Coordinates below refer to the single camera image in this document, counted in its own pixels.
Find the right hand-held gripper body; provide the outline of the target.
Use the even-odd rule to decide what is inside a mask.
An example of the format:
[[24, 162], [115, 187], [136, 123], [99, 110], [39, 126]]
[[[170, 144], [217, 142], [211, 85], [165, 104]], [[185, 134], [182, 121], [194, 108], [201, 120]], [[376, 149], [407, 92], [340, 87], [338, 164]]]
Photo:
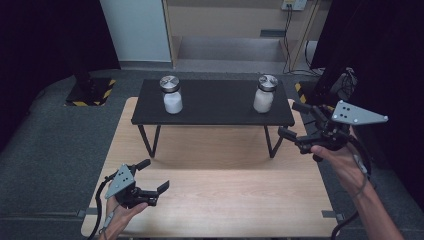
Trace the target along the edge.
[[331, 151], [337, 151], [349, 141], [351, 126], [385, 123], [389, 120], [386, 115], [366, 110], [343, 100], [338, 101], [334, 108], [327, 105], [312, 107], [313, 112], [310, 114], [314, 117], [317, 132], [298, 138], [301, 154], [310, 153], [313, 145], [321, 145]]

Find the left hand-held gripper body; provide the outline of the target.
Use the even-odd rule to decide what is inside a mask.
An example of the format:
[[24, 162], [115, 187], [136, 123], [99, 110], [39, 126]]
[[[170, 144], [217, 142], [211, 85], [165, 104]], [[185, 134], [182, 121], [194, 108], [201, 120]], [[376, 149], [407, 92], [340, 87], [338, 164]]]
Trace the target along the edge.
[[105, 198], [115, 197], [124, 208], [131, 209], [140, 203], [156, 206], [159, 198], [157, 191], [145, 191], [136, 186], [135, 165], [122, 164], [116, 171]]

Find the glass jar with silver lid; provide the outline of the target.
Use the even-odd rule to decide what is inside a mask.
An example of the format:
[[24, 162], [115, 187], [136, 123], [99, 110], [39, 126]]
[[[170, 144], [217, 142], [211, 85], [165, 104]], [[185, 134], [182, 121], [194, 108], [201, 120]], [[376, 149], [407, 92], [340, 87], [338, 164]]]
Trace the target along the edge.
[[258, 113], [267, 113], [270, 111], [277, 86], [278, 79], [273, 75], [262, 75], [258, 79], [257, 90], [253, 102], [253, 108]]
[[183, 109], [180, 81], [176, 76], [168, 75], [160, 79], [165, 110], [169, 114], [178, 114]]

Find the black metal shelf rack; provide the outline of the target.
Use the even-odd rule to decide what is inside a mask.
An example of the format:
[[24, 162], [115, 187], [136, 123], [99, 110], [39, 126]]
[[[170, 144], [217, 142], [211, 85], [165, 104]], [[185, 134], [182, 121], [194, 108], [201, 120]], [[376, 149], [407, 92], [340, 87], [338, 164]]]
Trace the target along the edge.
[[278, 84], [271, 109], [258, 113], [253, 108], [258, 81], [253, 80], [179, 80], [183, 109], [178, 114], [165, 110], [160, 80], [146, 80], [135, 106], [131, 122], [139, 128], [150, 156], [156, 142], [147, 138], [145, 127], [154, 125], [253, 125], [268, 128], [295, 124], [288, 98]]

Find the person's left hand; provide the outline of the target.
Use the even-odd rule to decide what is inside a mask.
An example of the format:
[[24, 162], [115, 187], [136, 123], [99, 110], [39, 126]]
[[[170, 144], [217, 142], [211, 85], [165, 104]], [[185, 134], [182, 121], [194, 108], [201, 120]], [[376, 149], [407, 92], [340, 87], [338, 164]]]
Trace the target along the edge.
[[147, 207], [147, 203], [140, 203], [131, 209], [126, 209], [117, 202], [115, 197], [109, 198], [106, 204], [106, 215], [112, 215], [112, 218], [109, 220], [107, 227], [102, 229], [101, 233], [112, 232], [116, 233], [119, 237], [131, 219], [137, 214], [140, 214]]

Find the person's right hand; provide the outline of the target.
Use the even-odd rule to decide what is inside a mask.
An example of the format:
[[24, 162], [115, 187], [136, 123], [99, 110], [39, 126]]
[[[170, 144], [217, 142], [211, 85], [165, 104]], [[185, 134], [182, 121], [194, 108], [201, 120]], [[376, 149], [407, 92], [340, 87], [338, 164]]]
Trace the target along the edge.
[[347, 143], [337, 151], [331, 151], [321, 145], [313, 145], [311, 152], [327, 160], [335, 171], [340, 184], [352, 199], [358, 198], [367, 185], [367, 176], [363, 167], [359, 151], [352, 143]]

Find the black stand with striped base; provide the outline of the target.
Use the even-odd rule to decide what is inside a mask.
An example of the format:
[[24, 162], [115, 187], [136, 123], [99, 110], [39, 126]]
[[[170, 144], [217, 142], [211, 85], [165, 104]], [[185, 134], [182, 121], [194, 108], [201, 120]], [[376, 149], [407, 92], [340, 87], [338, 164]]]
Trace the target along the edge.
[[115, 80], [110, 77], [92, 77], [82, 60], [73, 50], [66, 54], [66, 61], [71, 68], [76, 82], [65, 100], [66, 106], [102, 106], [106, 103]]
[[316, 81], [300, 81], [295, 84], [295, 90], [301, 103], [309, 105], [335, 106], [339, 100], [331, 89], [338, 80], [336, 70], [325, 70]]

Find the grey tape piece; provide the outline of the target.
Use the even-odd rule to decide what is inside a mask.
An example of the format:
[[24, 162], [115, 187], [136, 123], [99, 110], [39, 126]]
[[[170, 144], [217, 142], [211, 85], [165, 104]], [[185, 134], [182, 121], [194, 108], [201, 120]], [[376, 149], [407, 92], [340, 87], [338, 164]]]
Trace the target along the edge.
[[322, 210], [322, 217], [323, 218], [334, 218], [337, 221], [342, 221], [345, 220], [345, 215], [342, 213], [336, 213], [333, 210]]
[[98, 214], [98, 209], [97, 208], [86, 208], [86, 209], [81, 209], [77, 211], [77, 216], [79, 218], [84, 218], [86, 215], [97, 215]]

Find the dark curtain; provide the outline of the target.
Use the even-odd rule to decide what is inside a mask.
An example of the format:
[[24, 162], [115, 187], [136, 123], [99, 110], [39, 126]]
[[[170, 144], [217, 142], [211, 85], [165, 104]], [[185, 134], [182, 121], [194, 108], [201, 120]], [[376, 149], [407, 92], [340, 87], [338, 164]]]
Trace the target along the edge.
[[356, 133], [424, 210], [424, 0], [333, 0], [312, 66], [320, 94], [354, 70], [349, 101], [389, 117]]
[[118, 69], [100, 0], [0, 0], [0, 151], [45, 87], [88, 72]]

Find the white panel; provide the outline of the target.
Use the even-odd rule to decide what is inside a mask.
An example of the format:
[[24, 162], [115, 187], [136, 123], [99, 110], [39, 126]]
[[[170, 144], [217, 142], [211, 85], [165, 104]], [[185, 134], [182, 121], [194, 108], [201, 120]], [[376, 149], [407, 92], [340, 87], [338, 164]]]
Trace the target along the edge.
[[171, 62], [162, 0], [100, 0], [121, 62]]

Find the wall power outlet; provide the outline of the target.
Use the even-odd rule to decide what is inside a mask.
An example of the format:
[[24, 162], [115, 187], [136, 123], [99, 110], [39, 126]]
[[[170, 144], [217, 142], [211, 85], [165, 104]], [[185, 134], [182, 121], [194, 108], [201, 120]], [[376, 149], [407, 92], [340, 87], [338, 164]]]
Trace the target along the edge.
[[283, 0], [282, 10], [303, 11], [308, 0]]

